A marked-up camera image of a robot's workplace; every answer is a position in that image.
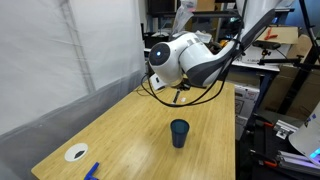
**white curtain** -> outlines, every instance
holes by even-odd
[[[134,0],[0,1],[0,27],[0,135],[144,71]]]

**cup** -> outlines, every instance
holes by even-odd
[[[183,119],[175,119],[170,124],[172,144],[176,148],[182,148],[187,138],[189,124]]]

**wooden table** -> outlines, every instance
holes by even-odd
[[[217,82],[209,96],[220,85]],[[178,102],[183,97],[188,102],[203,91],[182,91]],[[172,102],[175,93],[167,88],[158,95]],[[99,162],[94,177],[101,180],[235,179],[234,112],[234,86],[229,83],[216,99],[183,108],[166,107],[133,91],[37,164],[32,173],[45,180],[83,179]],[[176,118],[190,124],[181,149],[171,141],[169,125]],[[78,161],[67,162],[65,152],[77,143],[88,144],[88,152]]]

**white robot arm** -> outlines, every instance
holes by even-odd
[[[237,0],[242,14],[245,0]],[[239,39],[244,49],[265,30],[275,16],[274,8],[281,0],[247,0],[244,29]],[[161,86],[177,86],[186,74],[195,86],[214,83],[218,75],[240,55],[238,43],[230,41],[218,54],[213,55],[194,33],[180,32],[171,42],[161,42],[152,47],[149,62],[155,74],[151,77],[155,89]]]

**dark blue cup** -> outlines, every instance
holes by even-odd
[[[175,119],[171,122],[172,144],[176,148],[182,148],[187,138],[189,124],[182,119]]]

